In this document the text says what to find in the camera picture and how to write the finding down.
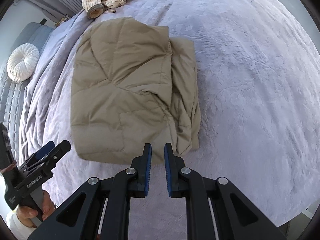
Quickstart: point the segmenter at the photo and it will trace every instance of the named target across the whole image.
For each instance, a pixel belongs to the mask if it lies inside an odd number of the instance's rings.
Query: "quilted fabric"
[[[11,151],[13,156],[19,158],[19,123],[23,109],[24,90],[29,80],[13,82],[6,70],[7,61],[0,67],[0,121],[4,123],[9,132]]]
[[[9,57],[8,76],[15,82],[22,82],[31,77],[39,59],[35,45],[25,43],[17,47]]]
[[[194,45],[168,34],[166,26],[123,17],[83,35],[70,115],[79,157],[131,164],[149,142],[152,162],[160,164],[166,143],[179,156],[199,148]]]

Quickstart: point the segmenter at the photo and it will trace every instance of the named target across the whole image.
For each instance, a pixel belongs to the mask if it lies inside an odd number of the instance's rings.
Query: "fingernail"
[[[48,213],[49,212],[49,206],[44,206],[44,208],[43,208],[43,212],[44,213]]]
[[[36,216],[38,214],[38,212],[36,210],[30,210],[29,211],[29,215],[30,216]]]

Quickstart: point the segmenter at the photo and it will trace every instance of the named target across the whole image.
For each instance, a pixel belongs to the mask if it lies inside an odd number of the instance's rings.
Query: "black clamp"
[[[42,184],[53,176],[52,169],[70,149],[68,141],[62,141],[56,147],[53,142],[48,142],[18,169],[11,152],[7,128],[0,123],[0,170],[3,171],[6,185],[4,199],[8,206],[12,210],[17,205],[37,210],[38,215],[32,221],[39,226],[43,215]]]
[[[109,179],[88,179],[28,240],[96,239],[106,198],[100,239],[128,239],[130,198],[148,196],[150,170],[151,145],[145,144],[142,156],[134,158],[130,168]]]
[[[170,143],[164,160],[169,196],[186,198],[188,240],[286,239],[228,179],[208,179],[187,168]]]

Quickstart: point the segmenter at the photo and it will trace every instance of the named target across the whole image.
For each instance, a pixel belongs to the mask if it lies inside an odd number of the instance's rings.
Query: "blue quilted headboard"
[[[14,41],[11,52],[22,44],[31,43],[38,48],[41,55],[52,31],[53,28],[39,23],[27,24]],[[29,80],[19,83],[12,81],[8,77],[6,62],[0,66],[0,122],[3,122],[8,128],[12,154],[18,159],[19,125],[23,109],[24,90]]]

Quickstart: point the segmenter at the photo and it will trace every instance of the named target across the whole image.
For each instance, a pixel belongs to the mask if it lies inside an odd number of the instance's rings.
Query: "finger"
[[[45,221],[54,211],[56,210],[55,205],[52,203],[49,211],[47,213],[43,213],[42,220]]]
[[[38,215],[38,211],[27,206],[21,206],[17,209],[18,216],[22,219],[34,218]]]
[[[43,202],[42,202],[42,211],[44,214],[47,214],[50,211],[50,208],[52,206],[51,198],[49,193],[44,190],[43,191]]]
[[[8,172],[8,171],[13,170],[16,166],[17,166],[17,162],[16,162],[16,161],[13,161],[8,167],[0,170],[0,172],[1,172],[2,174],[4,174],[5,172]]]

